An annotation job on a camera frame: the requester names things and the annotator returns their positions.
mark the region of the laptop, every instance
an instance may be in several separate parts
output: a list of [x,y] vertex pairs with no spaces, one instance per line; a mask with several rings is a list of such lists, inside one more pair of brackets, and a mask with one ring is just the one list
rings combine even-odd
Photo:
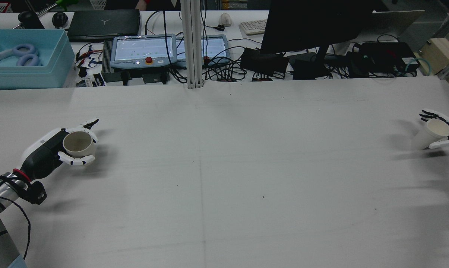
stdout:
[[139,10],[90,10],[74,13],[67,35],[70,41],[90,42],[138,35],[139,31]]

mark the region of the monitor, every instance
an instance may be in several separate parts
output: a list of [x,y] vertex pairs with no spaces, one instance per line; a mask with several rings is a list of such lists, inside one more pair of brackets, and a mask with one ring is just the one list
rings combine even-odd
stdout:
[[319,47],[308,61],[323,63],[331,44],[358,36],[373,10],[369,0],[272,0],[261,53]]

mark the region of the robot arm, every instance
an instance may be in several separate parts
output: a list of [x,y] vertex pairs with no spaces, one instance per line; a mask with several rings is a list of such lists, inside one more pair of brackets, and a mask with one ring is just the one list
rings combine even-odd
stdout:
[[74,128],[56,128],[41,137],[37,142],[29,146],[20,158],[20,164],[12,173],[0,176],[0,196],[17,197],[32,204],[41,204],[47,194],[41,182],[35,181],[50,175],[62,163],[71,166],[81,166],[91,163],[95,156],[88,155],[76,158],[67,154],[63,146],[64,138],[73,132],[86,132],[97,143],[97,136],[90,130],[98,119],[89,120]]

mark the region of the white table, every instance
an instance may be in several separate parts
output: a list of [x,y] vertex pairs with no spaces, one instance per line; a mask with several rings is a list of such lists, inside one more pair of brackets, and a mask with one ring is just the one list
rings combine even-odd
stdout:
[[[100,117],[42,179],[30,268],[449,268],[449,148],[409,151],[432,77],[0,91],[0,174]],[[23,252],[27,224],[1,217]]]

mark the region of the paper cup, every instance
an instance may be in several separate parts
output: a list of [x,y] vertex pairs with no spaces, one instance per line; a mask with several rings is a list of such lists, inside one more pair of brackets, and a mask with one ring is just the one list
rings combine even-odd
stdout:
[[67,134],[62,141],[66,152],[75,158],[95,154],[95,143],[92,136],[85,131],[76,131]]
[[433,142],[437,142],[449,136],[449,126],[439,119],[430,119],[425,123],[425,127],[418,132],[411,142],[413,150],[427,148]]

